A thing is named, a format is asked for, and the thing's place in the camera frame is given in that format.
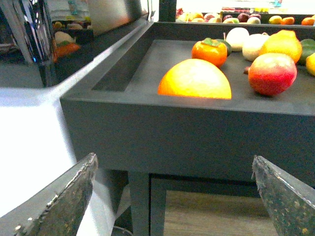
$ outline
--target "lemon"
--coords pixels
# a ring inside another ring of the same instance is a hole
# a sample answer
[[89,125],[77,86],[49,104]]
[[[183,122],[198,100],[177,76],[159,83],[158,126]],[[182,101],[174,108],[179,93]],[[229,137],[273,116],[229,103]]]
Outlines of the lemon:
[[306,58],[306,69],[315,76],[315,53]]

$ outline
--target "floor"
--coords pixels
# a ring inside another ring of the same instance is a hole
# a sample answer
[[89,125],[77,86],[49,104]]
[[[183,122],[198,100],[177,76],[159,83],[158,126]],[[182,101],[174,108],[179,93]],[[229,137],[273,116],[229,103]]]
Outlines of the floor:
[[167,192],[164,236],[277,236],[261,199]]

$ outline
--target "orange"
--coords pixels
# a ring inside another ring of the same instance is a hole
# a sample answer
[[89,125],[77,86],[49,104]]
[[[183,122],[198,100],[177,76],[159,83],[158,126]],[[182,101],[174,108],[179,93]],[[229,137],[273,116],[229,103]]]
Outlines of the orange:
[[290,56],[295,63],[302,55],[302,44],[296,38],[293,30],[281,30],[271,35],[262,45],[259,55],[265,53],[284,53]]
[[285,17],[281,21],[281,25],[293,25],[294,24],[294,18],[293,17]]
[[203,18],[194,18],[191,22],[205,22]]
[[187,59],[173,66],[162,78],[157,93],[169,96],[231,99],[226,76],[212,63]]
[[303,26],[312,26],[314,25],[314,22],[315,22],[315,18],[313,17],[306,17],[303,19],[301,25]]

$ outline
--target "fake fruit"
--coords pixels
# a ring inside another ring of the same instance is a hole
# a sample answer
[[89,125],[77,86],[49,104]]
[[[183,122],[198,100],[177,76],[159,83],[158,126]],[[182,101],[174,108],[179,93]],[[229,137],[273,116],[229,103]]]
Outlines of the fake fruit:
[[210,20],[211,18],[218,18],[220,15],[218,13],[207,13],[204,15],[203,19]]
[[67,45],[60,46],[56,49],[55,53],[58,58],[65,57],[81,48],[80,45],[76,43],[69,43]]
[[315,18],[313,17],[306,17],[302,20],[301,25],[303,26],[313,26],[315,22]]
[[239,52],[242,50],[244,41],[250,33],[245,28],[236,27],[230,30],[226,36],[226,41],[231,45],[233,52]]
[[282,22],[282,17],[281,16],[272,16],[272,17],[270,17],[268,22],[272,25],[280,25]]
[[226,16],[223,17],[223,21],[225,21],[225,20],[228,19],[228,18],[233,18],[233,16],[231,16],[231,15],[226,15]]
[[178,17],[182,15],[183,13],[184,13],[184,10],[182,8],[176,9],[176,19],[178,19]]
[[192,13],[190,13],[190,12],[184,12],[182,15],[180,15],[178,17],[178,20],[180,20],[180,21],[189,21],[189,22],[191,22],[193,19],[194,19],[194,17],[192,15]]
[[269,35],[266,33],[255,33],[247,37],[242,48],[245,59],[254,61],[259,56],[259,51],[268,38]]
[[252,15],[250,15],[250,17],[257,17],[258,19],[261,20],[261,15],[260,14],[252,14]]
[[214,18],[211,18],[208,22],[209,23],[222,23],[222,19],[220,17],[214,17]]
[[205,22],[203,18],[195,18],[191,22]]
[[247,20],[249,19],[249,14],[246,14],[246,13],[241,13],[237,16],[237,19],[240,21],[240,22],[247,22]]
[[283,29],[271,35],[262,45],[259,55],[265,53],[284,53],[297,63],[302,55],[302,44],[293,30]]
[[248,24],[260,24],[260,19],[258,17],[250,17],[247,20]]
[[237,18],[227,18],[223,21],[225,24],[238,24],[240,21]]
[[315,53],[315,40],[307,38],[301,41],[302,44],[302,55],[297,62],[299,65],[306,64],[306,58]]
[[228,42],[226,42],[224,39],[216,39],[217,41],[219,41],[219,42],[222,42],[222,43],[224,43],[225,45],[226,45],[226,48],[227,48],[227,56],[229,56],[231,53],[232,53],[232,47],[231,47],[231,45],[228,43]]
[[191,51],[191,58],[206,60],[217,67],[221,67],[227,58],[227,47],[222,42],[206,38],[195,43]]
[[58,31],[55,33],[55,40],[57,44],[60,44],[64,41],[75,43],[75,39],[73,39],[69,34],[62,31]]
[[315,53],[306,58],[306,69],[315,76]]
[[286,91],[295,81],[296,65],[283,53],[266,53],[257,57],[250,66],[250,86],[258,93],[274,96]]
[[157,93],[169,96],[231,99],[226,76],[212,63],[188,59],[173,66],[162,78]]
[[281,25],[293,25],[294,21],[294,17],[285,17],[282,19]]

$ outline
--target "grapefruit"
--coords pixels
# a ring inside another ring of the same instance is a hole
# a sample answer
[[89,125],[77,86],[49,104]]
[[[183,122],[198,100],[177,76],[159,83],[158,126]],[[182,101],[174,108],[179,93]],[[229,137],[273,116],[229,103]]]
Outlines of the grapefruit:
[[187,59],[173,66],[162,78],[159,95],[231,99],[226,76],[202,59]]

